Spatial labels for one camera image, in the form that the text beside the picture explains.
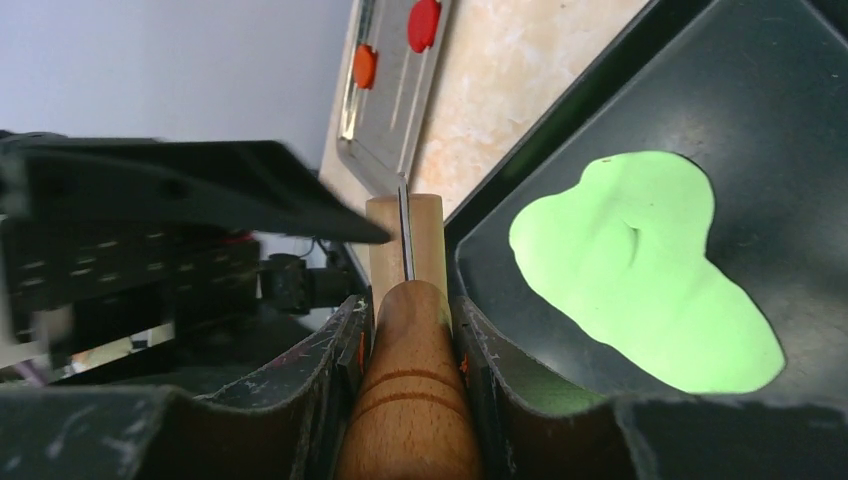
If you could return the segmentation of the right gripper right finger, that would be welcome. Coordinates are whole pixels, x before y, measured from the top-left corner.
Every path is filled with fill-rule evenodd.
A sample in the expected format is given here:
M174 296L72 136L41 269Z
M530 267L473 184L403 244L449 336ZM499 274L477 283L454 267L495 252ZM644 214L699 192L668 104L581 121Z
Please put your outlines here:
M489 479L843 479L847 405L582 389L453 303Z

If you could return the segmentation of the wooden dough roller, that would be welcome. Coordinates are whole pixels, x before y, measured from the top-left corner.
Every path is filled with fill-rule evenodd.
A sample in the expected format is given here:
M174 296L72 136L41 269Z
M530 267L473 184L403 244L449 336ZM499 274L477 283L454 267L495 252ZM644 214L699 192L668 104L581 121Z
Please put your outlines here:
M372 351L336 461L338 479L480 479L482 454L448 302L442 200L396 194L366 203L394 234L369 249Z

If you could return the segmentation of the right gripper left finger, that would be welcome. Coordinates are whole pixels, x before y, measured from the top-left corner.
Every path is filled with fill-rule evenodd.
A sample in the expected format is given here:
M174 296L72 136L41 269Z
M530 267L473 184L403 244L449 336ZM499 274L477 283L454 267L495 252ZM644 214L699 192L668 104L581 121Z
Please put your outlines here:
M316 332L205 395L166 386L5 388L5 479L330 479L371 334L354 295Z

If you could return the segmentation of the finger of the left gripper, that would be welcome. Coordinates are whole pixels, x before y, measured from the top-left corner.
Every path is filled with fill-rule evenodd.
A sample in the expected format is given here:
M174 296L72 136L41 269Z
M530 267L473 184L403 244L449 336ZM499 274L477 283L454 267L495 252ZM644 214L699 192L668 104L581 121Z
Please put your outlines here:
M392 238L273 140L4 132L1 210L27 220L188 223L364 244Z

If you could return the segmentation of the green dough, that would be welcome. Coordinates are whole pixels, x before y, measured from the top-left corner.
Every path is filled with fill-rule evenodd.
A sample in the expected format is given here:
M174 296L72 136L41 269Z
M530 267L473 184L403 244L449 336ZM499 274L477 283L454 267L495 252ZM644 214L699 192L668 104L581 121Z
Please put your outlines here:
M714 211L690 160L624 153L529 203L509 245L537 295L649 375L687 393L749 393L786 356L750 296L707 259Z

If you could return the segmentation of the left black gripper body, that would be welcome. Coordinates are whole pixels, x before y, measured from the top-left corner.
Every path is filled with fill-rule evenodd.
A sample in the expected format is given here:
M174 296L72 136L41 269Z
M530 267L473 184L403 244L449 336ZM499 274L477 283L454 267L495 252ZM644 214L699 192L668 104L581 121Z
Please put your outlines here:
M1 364L256 310L260 244L217 227L1 221Z

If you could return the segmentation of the black baking tray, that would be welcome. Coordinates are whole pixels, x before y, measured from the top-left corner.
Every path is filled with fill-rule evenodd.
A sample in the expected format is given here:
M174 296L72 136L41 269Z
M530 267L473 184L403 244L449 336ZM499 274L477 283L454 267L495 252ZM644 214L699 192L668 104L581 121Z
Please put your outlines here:
M508 339L599 394L662 382L533 293L508 245L518 211L592 160L681 154L716 195L708 258L787 356L778 395L847 392L847 5L652 1L551 105L446 226L450 290Z

